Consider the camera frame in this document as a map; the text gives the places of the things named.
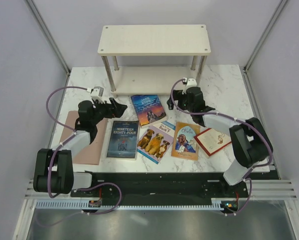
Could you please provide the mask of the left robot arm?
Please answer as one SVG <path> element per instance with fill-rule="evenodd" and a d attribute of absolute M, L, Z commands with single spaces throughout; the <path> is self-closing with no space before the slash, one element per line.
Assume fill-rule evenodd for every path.
<path fill-rule="evenodd" d="M 58 146 L 38 151 L 33 177 L 34 191 L 48 193 L 50 198 L 70 193 L 74 185 L 73 158 L 95 140 L 100 121 L 120 118 L 127 108 L 127 105 L 118 103 L 112 97 L 104 103 L 99 100 L 80 102 L 72 134 Z"/>

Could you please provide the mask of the Nineteen Eighty-Four book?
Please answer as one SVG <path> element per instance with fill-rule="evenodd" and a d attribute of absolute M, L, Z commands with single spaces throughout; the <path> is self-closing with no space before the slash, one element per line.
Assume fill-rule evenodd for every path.
<path fill-rule="evenodd" d="M 110 132 L 106 157 L 135 160 L 139 136 L 139 121 L 114 120 Z"/>

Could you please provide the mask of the Jane Eyre book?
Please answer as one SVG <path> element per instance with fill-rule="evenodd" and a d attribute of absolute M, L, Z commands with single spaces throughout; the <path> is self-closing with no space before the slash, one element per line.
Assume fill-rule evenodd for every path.
<path fill-rule="evenodd" d="M 158 95 L 132 95 L 130 98 L 142 129 L 168 119 Z"/>

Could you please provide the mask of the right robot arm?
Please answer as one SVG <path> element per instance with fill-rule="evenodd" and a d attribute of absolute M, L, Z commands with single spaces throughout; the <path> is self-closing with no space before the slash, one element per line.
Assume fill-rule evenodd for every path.
<path fill-rule="evenodd" d="M 218 184 L 219 193 L 224 197 L 236 192 L 236 184 L 246 179 L 258 167 L 258 162 L 273 157 L 273 146 L 258 118 L 235 119 L 218 112 L 206 105 L 203 92 L 197 86 L 189 87 L 186 91 L 171 89 L 167 105 L 170 110 L 177 108 L 191 115 L 196 124 L 230 137 L 234 160 Z"/>

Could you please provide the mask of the red cream cover book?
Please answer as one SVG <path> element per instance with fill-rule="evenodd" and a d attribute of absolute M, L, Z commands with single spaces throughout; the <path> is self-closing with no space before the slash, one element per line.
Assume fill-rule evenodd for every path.
<path fill-rule="evenodd" d="M 218 153 L 232 143 L 228 135 L 213 128 L 207 128 L 200 132 L 194 136 L 194 140 L 208 157 Z"/>

